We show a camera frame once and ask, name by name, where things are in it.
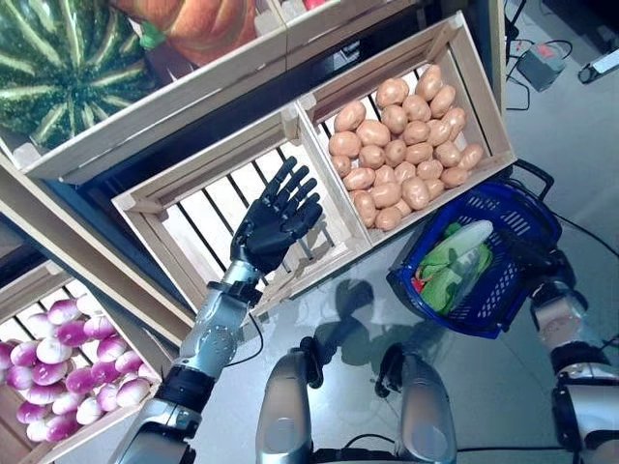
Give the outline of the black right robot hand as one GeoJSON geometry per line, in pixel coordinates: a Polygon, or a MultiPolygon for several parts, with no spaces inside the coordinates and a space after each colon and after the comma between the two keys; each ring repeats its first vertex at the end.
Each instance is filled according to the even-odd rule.
{"type": "Polygon", "coordinates": [[[499,231],[508,254],[516,263],[521,280],[526,288],[534,291],[544,283],[559,282],[574,289],[575,272],[567,255],[555,247],[544,247],[507,229],[499,231]]]}

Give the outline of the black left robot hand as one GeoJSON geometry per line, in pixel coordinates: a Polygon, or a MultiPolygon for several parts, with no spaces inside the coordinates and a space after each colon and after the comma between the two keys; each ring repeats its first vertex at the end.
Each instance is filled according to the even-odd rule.
{"type": "Polygon", "coordinates": [[[317,181],[290,157],[254,200],[233,235],[230,258],[264,275],[278,268],[290,247],[304,238],[323,213],[317,181]]]}

